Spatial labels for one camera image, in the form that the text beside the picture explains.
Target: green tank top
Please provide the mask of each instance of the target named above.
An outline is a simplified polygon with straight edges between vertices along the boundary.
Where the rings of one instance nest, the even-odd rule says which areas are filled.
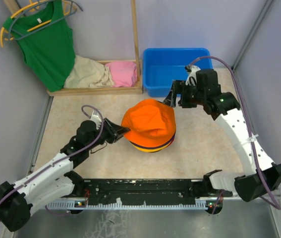
[[[29,34],[27,30],[40,24],[39,22],[52,20],[52,23],[61,17],[63,17],[62,1],[52,1],[38,13],[19,18],[12,28],[26,35]],[[3,27],[8,30],[13,21],[14,18],[9,17]],[[20,37],[13,31],[11,33],[16,38]],[[72,29],[68,27],[65,19],[17,43],[26,65],[32,68],[49,91],[62,89],[75,61]]]

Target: wooden frame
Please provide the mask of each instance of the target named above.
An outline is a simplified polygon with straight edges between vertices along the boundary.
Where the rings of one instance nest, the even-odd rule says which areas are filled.
[[[11,13],[15,13],[19,10],[19,6],[15,0],[3,0]],[[134,47],[135,47],[135,59],[131,60],[137,65],[137,82],[133,87],[118,87],[118,88],[63,88],[56,92],[50,92],[47,90],[50,96],[70,96],[70,95],[119,95],[119,94],[142,94],[142,65],[139,59],[138,50],[138,30],[137,30],[137,17],[136,17],[136,2],[135,0],[130,0],[131,4],[131,14],[132,14],[132,26],[134,33]],[[99,60],[97,62],[101,64],[106,64],[112,62],[113,60]]]

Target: yellow hanger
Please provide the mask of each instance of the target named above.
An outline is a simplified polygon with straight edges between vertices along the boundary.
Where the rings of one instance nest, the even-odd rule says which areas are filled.
[[[36,1],[36,2],[32,2],[32,0],[29,0],[29,2],[30,2],[29,5],[27,5],[27,6],[23,7],[23,8],[21,8],[21,9],[19,9],[19,10],[18,10],[17,12],[15,12],[10,18],[13,19],[14,17],[16,17],[16,16],[17,16],[19,13],[21,13],[22,11],[24,11],[24,10],[26,10],[26,9],[32,7],[32,6],[35,6],[36,4],[38,4],[38,3],[40,3],[40,2],[44,2],[44,1],[47,1],[47,0],[39,0],[39,1]],[[65,11],[66,11],[66,7],[67,7],[67,5],[69,4],[69,2],[67,2],[66,0],[62,0],[62,2],[64,2],[63,14],[64,14],[64,16],[66,16],[66,15],[70,14],[70,9],[69,9],[68,12],[65,12]],[[35,29],[37,29],[37,28],[39,28],[39,27],[42,27],[42,26],[44,26],[44,25],[47,25],[47,24],[50,23],[50,22],[51,22],[51,20],[42,22],[42,23],[40,23],[39,25],[34,26],[34,27],[28,29],[27,31],[28,31],[28,32],[33,31],[33,30],[35,30]],[[0,46],[1,46],[2,48],[3,48],[3,33],[4,33],[4,32],[5,32],[5,33],[8,33],[8,31],[7,31],[4,27],[2,27],[1,30],[0,30]]]

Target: folded towel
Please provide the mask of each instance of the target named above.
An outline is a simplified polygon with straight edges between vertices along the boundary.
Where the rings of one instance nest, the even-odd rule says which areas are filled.
[[[132,61],[113,61],[110,68],[114,87],[132,87],[137,82],[137,65]]]
[[[110,69],[92,59],[75,57],[74,67],[65,80],[64,88],[113,87]]]

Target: yellow stripe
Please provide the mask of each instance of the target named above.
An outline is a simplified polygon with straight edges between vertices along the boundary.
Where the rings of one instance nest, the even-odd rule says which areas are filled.
[[[157,152],[157,151],[160,151],[162,149],[165,149],[166,147],[168,147],[173,141],[171,141],[168,145],[165,145],[163,147],[160,147],[160,148],[157,148],[157,149],[144,149],[144,148],[140,148],[140,147],[137,147],[135,146],[134,144],[132,144],[136,149],[138,150],[141,150],[143,152]]]

